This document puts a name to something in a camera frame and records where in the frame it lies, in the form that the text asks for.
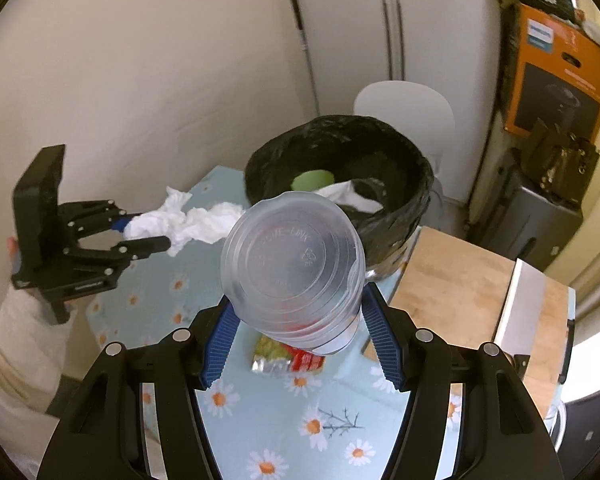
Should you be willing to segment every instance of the knife blade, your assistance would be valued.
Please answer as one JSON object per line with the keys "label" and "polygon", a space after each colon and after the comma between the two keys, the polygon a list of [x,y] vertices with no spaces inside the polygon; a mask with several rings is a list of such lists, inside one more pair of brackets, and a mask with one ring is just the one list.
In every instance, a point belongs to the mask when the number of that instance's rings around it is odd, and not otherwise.
{"label": "knife blade", "polygon": [[522,260],[516,260],[493,342],[513,359],[513,367],[525,378],[540,321],[546,276]]}

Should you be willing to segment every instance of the wooden cutting board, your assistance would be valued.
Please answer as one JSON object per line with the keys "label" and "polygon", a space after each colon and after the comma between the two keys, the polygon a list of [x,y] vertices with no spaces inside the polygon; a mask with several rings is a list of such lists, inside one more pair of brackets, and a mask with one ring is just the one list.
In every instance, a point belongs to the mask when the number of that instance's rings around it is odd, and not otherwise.
{"label": "wooden cutting board", "polygon": [[[417,327],[447,343],[478,348],[492,341],[509,288],[514,262],[459,238],[423,228],[391,300]],[[548,279],[525,386],[546,415],[566,345],[568,287]],[[377,360],[373,345],[365,355]]]}

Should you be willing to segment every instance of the orange box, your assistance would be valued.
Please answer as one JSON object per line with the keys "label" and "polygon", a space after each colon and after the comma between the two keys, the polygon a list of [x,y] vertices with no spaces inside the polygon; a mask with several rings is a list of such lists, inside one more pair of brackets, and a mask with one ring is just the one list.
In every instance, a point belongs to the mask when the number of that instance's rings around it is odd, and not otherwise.
{"label": "orange box", "polygon": [[505,129],[527,136],[540,118],[594,142],[600,128],[600,46],[522,4],[516,28],[518,56]]}

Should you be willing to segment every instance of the trash can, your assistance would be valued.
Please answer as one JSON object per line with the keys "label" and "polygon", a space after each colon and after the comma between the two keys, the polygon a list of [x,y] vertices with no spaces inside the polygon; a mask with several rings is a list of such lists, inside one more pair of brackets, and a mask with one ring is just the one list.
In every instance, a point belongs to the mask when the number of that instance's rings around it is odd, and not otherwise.
{"label": "trash can", "polygon": [[[376,213],[342,209],[362,240],[367,277],[391,274],[429,205],[429,161],[409,139],[375,118],[323,116],[271,139],[251,155],[244,172],[247,197],[251,204],[273,198],[315,170],[331,173],[334,182],[354,181],[358,194],[382,205]],[[396,265],[387,266],[388,260]]]}

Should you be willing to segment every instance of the clear plastic cup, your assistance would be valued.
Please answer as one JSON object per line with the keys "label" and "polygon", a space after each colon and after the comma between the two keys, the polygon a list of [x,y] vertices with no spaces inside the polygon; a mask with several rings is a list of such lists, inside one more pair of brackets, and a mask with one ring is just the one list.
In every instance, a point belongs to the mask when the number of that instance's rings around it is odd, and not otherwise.
{"label": "clear plastic cup", "polygon": [[235,313],[270,338],[330,354],[356,333],[365,255],[327,198],[289,191],[258,202],[227,237],[220,265]]}

